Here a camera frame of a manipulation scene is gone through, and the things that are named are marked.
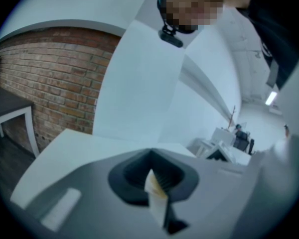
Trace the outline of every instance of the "red brick wall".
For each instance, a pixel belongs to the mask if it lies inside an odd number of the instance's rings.
[[[95,102],[120,37],[84,28],[30,31],[0,43],[0,87],[34,102],[34,132],[42,151],[65,128],[92,133]],[[24,116],[3,130],[31,150]]]

